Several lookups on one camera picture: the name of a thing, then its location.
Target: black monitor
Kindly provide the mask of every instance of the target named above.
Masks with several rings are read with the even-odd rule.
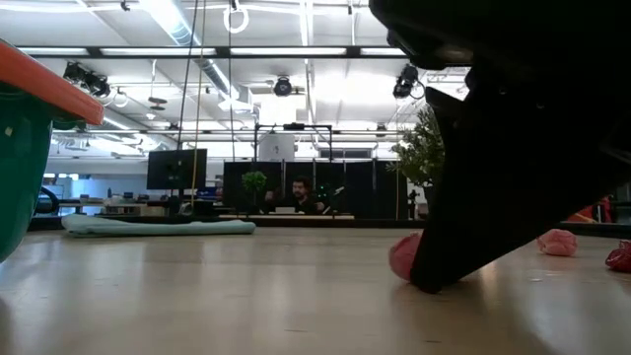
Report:
[[[206,187],[206,156],[205,149],[197,149],[195,188]],[[194,150],[150,152],[147,189],[193,188],[194,162]]]

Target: man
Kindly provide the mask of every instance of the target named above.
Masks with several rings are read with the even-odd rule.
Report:
[[[278,205],[294,205],[296,212],[304,212],[305,214],[321,214],[324,210],[324,204],[317,202],[312,194],[312,182],[308,177],[296,177],[292,184],[292,193],[294,198],[285,203],[275,203],[274,192],[267,191],[265,194],[265,202],[273,207]]]

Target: pink object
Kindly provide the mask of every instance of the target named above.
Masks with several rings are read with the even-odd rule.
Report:
[[[414,255],[416,255],[416,249],[421,242],[421,236],[420,232],[412,232],[390,248],[390,269],[403,280],[410,280],[410,270],[412,270]]]
[[[604,263],[612,270],[631,272],[631,241],[620,241],[618,249],[612,251]]]
[[[579,246],[572,232],[552,229],[536,239],[539,250],[548,255],[572,256]]]

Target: potted plant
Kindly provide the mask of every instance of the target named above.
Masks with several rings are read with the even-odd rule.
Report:
[[[419,122],[403,132],[401,142],[392,147],[398,161],[390,168],[401,172],[419,187],[423,187],[428,206],[432,204],[434,186],[438,183],[445,164],[445,145],[434,111],[424,106],[417,113]]]
[[[262,172],[249,172],[241,177],[241,183],[244,191],[251,196],[248,214],[258,214],[260,209],[256,204],[256,196],[265,188],[267,177]]]

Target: floor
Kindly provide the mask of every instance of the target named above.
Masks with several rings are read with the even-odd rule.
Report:
[[[28,235],[0,265],[0,354],[622,354],[631,275],[528,245],[441,295],[393,276],[404,231],[253,237]]]

